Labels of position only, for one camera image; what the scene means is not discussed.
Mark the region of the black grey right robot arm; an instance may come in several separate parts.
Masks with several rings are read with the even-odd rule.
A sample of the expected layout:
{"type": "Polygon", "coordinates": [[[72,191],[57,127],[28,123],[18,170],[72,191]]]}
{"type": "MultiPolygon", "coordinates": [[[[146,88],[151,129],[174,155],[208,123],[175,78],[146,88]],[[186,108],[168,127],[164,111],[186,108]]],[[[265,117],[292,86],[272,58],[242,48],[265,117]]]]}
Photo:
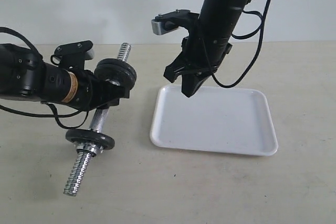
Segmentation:
{"type": "MultiPolygon", "coordinates": [[[[202,84],[213,77],[232,45],[230,37],[244,8],[251,0],[204,0],[199,13],[187,9],[175,10],[158,15],[152,19],[157,34],[169,33],[183,27],[188,36],[182,40],[182,51],[175,60],[166,66],[164,77],[171,83],[182,77],[181,92],[186,97],[193,96],[202,84]]],[[[271,0],[267,0],[263,13],[257,12],[260,25],[259,42],[256,53],[241,76],[232,84],[217,84],[222,88],[233,88],[238,85],[256,62],[262,47],[266,15],[271,0]]]]}

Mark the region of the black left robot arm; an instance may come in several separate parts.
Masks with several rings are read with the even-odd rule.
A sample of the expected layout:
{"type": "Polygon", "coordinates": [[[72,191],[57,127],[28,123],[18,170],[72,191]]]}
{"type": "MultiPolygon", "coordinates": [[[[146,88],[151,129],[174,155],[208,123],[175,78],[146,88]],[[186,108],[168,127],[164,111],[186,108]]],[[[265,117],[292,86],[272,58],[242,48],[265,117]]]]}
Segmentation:
{"type": "Polygon", "coordinates": [[[1,99],[48,102],[78,111],[117,106],[129,98],[136,71],[117,58],[98,62],[94,72],[84,69],[93,59],[90,40],[58,46],[56,65],[43,61],[31,49],[1,44],[1,99]]]}

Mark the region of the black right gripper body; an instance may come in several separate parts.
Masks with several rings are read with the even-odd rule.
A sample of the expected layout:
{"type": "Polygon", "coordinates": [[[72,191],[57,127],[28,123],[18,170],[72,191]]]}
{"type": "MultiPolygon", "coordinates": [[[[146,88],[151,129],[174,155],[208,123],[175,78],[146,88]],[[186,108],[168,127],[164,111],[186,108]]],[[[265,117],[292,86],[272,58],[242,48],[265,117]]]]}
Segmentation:
{"type": "Polygon", "coordinates": [[[208,36],[201,38],[184,37],[182,40],[182,51],[187,53],[186,59],[191,64],[199,68],[207,68],[209,60],[212,67],[218,68],[225,56],[230,53],[233,45],[226,37],[211,38],[208,36]]]}

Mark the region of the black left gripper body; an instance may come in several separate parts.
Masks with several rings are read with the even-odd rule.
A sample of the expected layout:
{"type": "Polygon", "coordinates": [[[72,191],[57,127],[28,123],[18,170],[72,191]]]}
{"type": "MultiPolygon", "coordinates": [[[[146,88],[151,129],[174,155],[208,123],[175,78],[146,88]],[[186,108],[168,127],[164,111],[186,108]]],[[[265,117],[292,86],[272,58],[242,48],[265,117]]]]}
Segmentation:
{"type": "Polygon", "coordinates": [[[77,91],[68,106],[74,109],[93,110],[103,105],[102,82],[90,70],[71,69],[77,78],[77,91]]]}

